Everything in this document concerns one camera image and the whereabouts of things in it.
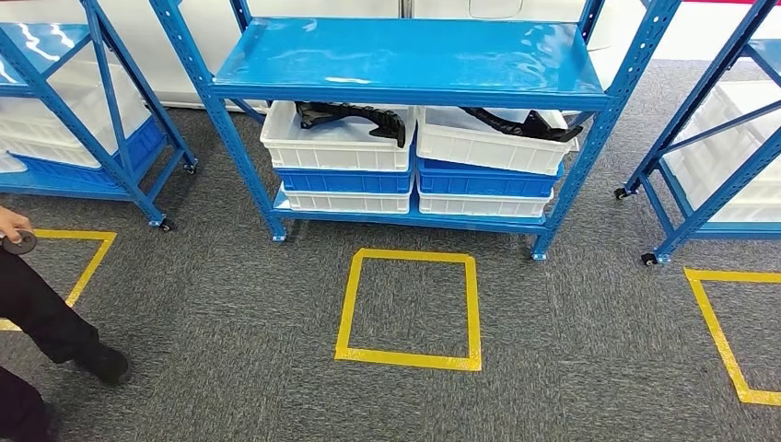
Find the person's hand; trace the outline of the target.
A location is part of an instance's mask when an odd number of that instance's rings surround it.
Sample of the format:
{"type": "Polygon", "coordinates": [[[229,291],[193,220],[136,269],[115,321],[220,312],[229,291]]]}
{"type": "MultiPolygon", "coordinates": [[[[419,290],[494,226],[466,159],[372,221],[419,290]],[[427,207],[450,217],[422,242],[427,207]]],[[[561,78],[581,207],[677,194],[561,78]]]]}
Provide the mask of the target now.
{"type": "Polygon", "coordinates": [[[12,243],[19,243],[22,241],[21,231],[32,232],[33,227],[27,217],[0,206],[0,230],[12,243]]]}

